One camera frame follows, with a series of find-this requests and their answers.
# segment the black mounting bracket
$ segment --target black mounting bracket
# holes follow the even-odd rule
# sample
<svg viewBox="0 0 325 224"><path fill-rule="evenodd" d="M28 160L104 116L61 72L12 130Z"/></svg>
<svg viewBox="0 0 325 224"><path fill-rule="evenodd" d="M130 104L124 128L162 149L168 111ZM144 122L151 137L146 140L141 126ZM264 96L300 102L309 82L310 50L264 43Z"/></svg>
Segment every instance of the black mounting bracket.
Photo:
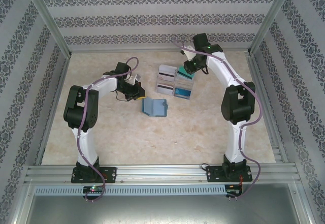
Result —
<svg viewBox="0 0 325 224"><path fill-rule="evenodd" d="M99 158L93 165L103 175L105 183L115 183L116 167L100 167ZM73 168L71 183L102 183L100 176L90 167L84 166L77 162Z"/></svg>
<svg viewBox="0 0 325 224"><path fill-rule="evenodd" d="M243 182L251 182L253 180L250 167L247 166L246 160L238 163L230 163L223 155L222 166L209 166L202 168L207 172L208 182L239 182L242 178Z"/></svg>

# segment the marble floor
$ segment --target marble floor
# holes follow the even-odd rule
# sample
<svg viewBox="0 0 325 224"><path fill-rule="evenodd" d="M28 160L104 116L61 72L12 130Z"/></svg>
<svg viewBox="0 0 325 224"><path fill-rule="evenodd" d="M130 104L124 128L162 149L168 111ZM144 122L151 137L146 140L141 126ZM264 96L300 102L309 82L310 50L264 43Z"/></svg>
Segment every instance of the marble floor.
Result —
<svg viewBox="0 0 325 224"><path fill-rule="evenodd" d="M225 52L234 69L251 81L244 52ZM77 147L74 135L63 120L69 89L98 79L116 64L137 56L142 86L152 99L167 99L167 117L149 117L141 112L141 101L120 102L113 92L99 103L94 127L95 146L101 164L200 164L222 163L228 140L228 125L220 106L224 88L213 73L197 72L190 100L155 92L160 64L180 66L185 56L179 52L73 54L64 81L54 122L43 157L43 165L74 165ZM252 118L257 118L258 106ZM264 121L250 126L246 134L246 154L261 163L274 163Z"/></svg>

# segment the wall panel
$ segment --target wall panel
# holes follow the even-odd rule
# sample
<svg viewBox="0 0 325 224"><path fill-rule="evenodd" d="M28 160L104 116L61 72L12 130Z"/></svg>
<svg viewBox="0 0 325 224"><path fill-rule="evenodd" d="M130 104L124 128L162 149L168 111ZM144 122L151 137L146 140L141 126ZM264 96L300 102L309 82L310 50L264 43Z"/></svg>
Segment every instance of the wall panel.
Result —
<svg viewBox="0 0 325 224"><path fill-rule="evenodd" d="M324 0L285 0L254 54L286 154L325 222Z"/></svg>
<svg viewBox="0 0 325 224"><path fill-rule="evenodd" d="M273 0L44 0L72 51L170 49L209 33L248 48Z"/></svg>
<svg viewBox="0 0 325 224"><path fill-rule="evenodd" d="M0 223L33 165L66 59L31 0L0 0Z"/></svg>

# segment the wire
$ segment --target wire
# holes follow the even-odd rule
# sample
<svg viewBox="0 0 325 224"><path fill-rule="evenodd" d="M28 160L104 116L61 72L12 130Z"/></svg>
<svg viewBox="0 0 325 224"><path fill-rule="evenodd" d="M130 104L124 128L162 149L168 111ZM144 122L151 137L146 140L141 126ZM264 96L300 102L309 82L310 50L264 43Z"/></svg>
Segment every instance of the wire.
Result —
<svg viewBox="0 0 325 224"><path fill-rule="evenodd" d="M89 85L88 87L87 87L87 90L86 90L86 97L85 97L85 105L84 105L84 108L83 108L83 115L82 115L82 120L81 120L81 123L80 123L80 126L79 126L79 128L78 128L78 134L77 134L77 148L78 148L78 151L79 151L79 154L81 155L81 157L84 159L84 161L101 177L101 179L102 179L102 181L103 181L103 190L102 190L102 193L96 198L96 199L94 199L94 200L91 200L91 202L93 203L93 202L95 202L95 201L97 201L97 200L99 200L102 196L103 196L103 194L105 193L105 189L106 189L106 185L105 185L105 178L103 177L103 175L99 172L99 170L97 170L88 160L87 160L87 158L84 156L84 154L82 153L82 151L81 151L81 148L80 148L80 134L81 134L81 129L82 129L82 127L83 127L83 125L84 125L84 123L85 123L85 120L86 120L86 116L87 116L87 106L88 106L88 95L89 95L89 91L90 91L90 89L95 85L95 84L97 84L98 82L100 82L100 81L103 81L103 80L105 80L105 79L109 79L109 78L116 78L116 77L120 77L120 76L124 76L124 75L127 75L127 74L129 74L129 73L131 73L131 72L133 72L137 67L138 67L138 65L139 65L139 59L137 58L137 57L131 57L131 58L129 58L127 61L126 61L126 64L130 61L130 60L132 60L132 59L135 59L135 60L137 60L137 64L136 64L136 66L133 68L133 69L131 69L131 70L129 70L128 72L126 72L126 73L122 73L122 74L115 74L115 75L109 75L109 76L106 76L106 77L101 77L101 78L99 78L98 80L96 80L96 81L94 81L91 85ZM87 195L89 194L90 192L87 192L86 193L86 195L85 195L85 199L86 199L86 201L88 202L88 198L87 198Z"/></svg>
<svg viewBox="0 0 325 224"><path fill-rule="evenodd" d="M202 72L205 74L205 75L208 75L209 74L209 70L208 70L208 67L206 66L205 67L205 71L203 70L203 68L201 68Z"/></svg>
<svg viewBox="0 0 325 224"><path fill-rule="evenodd" d="M210 166L209 164L202 163L202 164L201 164L201 169L202 169L203 171L207 172L207 171L208 171L208 170L207 170L207 167L209 167L209 166Z"/></svg>
<svg viewBox="0 0 325 224"><path fill-rule="evenodd" d="M249 188L248 188L244 193L242 193L242 194L238 197L238 199L239 199L239 198L243 197L247 192L249 192L249 191L251 190L251 188L252 188L252 187L254 186L254 184L257 182L259 175L261 174L261 165L260 165L256 160L254 160L254 159L249 158L248 156L246 156L246 155L244 154L244 152L243 152L242 145L241 145L241 141L242 141L242 135L243 135L243 129L244 129L244 127L249 126L249 125L254 125L254 124L258 123L259 120L262 118L262 109L263 109L263 108L262 108L261 101L259 100L258 96L256 95L256 93L255 93L253 90L251 90L248 86L246 86L242 81L240 81L240 80L236 77L236 75L234 74L234 72L230 69L230 67L228 66L228 64L227 64L226 62L224 62L223 59L221 59L221 58L218 57L218 56L215 56L215 55L209 54L209 53L200 52L200 51L195 51L195 50L189 50L189 49L187 49L187 48L184 47L184 43L183 43L183 42L178 41L179 43L182 44L182 46L177 45L176 42L177 42L177 41L174 41L173 44L174 44L175 46L177 46L178 48L180 48L181 50L186 50L186 51L188 51L188 52L195 53L195 54L206 55L206 56L209 56L209 57L212 57L212 58L215 58L215 59L221 61L221 63L222 63L222 64L227 68L227 70L228 70L228 71L230 72L230 74L232 75L234 81L238 82L238 83L239 83L240 85L242 85L245 89L247 89L247 90L248 90L248 91L249 91L249 92L254 96L254 98L256 99L256 101L257 101L257 103L258 103L258 107L259 107L259 116L258 116L258 118L257 118L255 121L253 121L253 122L249 122L249 123L243 124L243 125L241 126L240 131L239 131L239 140L238 140L238 146L239 146L239 151L240 151L240 153L242 154L242 156L243 156L245 159L247 159L247 160L249 160L249 161L254 162L255 164L257 164L257 166L258 166L258 172L257 172L257 175L256 175L255 179L253 180L252 184L249 186Z"/></svg>
<svg viewBox="0 0 325 224"><path fill-rule="evenodd" d="M116 99L117 99L118 101L124 101L124 100L120 100L120 99L118 99L118 98L117 98L118 93L117 93L117 91L115 91L115 92L116 92Z"/></svg>
<svg viewBox="0 0 325 224"><path fill-rule="evenodd" d="M128 77L128 79L125 79L124 81L129 80L131 78L131 76L132 76L132 73L130 73L130 76Z"/></svg>
<svg viewBox="0 0 325 224"><path fill-rule="evenodd" d="M240 190L243 190L243 177L242 177L242 175L239 176L239 180L240 180L240 183L239 183Z"/></svg>

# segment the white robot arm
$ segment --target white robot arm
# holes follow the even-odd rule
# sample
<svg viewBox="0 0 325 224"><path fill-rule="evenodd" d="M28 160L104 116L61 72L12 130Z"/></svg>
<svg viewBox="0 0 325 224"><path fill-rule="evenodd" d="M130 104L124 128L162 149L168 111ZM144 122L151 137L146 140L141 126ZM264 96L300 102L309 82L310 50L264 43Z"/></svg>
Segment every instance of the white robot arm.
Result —
<svg viewBox="0 0 325 224"><path fill-rule="evenodd" d="M224 171L230 174L237 170L247 169L246 159L240 152L239 137L240 131L242 131L241 151L244 152L246 127L242 126L250 120L254 112L255 99L239 82L245 84L252 91L255 91L255 86L252 82L247 83L236 73L227 61L221 47L219 45L211 45L208 42L206 34L194 36L193 42L195 49L187 46L185 47L186 50L181 51L182 54L187 56L187 61L184 63L185 70L189 74L193 74L199 70L208 74L208 69L210 69L225 87L221 112L229 124L229 139L224 155ZM219 59L207 55L195 54L194 52L196 51L212 54Z"/></svg>
<svg viewBox="0 0 325 224"><path fill-rule="evenodd" d="M115 91L117 88L117 78L108 78L105 79L96 85L94 85L90 90L96 90L98 91L98 97L99 100L104 97L105 95L109 94L110 92ZM72 129L73 134L75 135L75 138L77 140L78 137L78 128ZM83 152L84 156L88 159L88 161L94 165L97 161L98 155L95 151L95 145L94 145L94 135L93 135L93 127L89 128L86 132L81 131L80 132L80 148ZM81 165L88 166L88 164L85 162L85 160L82 158L80 153L78 153L78 162Z"/></svg>
<svg viewBox="0 0 325 224"><path fill-rule="evenodd" d="M74 85L70 88L63 118L72 129L76 141L79 137L80 150L78 154L77 167L74 169L76 179L83 179L85 182L94 182L98 180L98 174L88 166L91 164L94 168L99 169L99 157L95 151L93 127L98 117L98 102L99 99L109 94L112 91L121 92L125 95L125 101L137 100L145 97L145 90L139 82L140 76L123 75L130 71L130 67L126 63L119 62L114 71L106 72L101 79L97 80L96 84L88 93L87 108L83 102L86 100L86 91L90 86ZM84 110L86 110L85 120L78 134L79 127L83 118Z"/></svg>

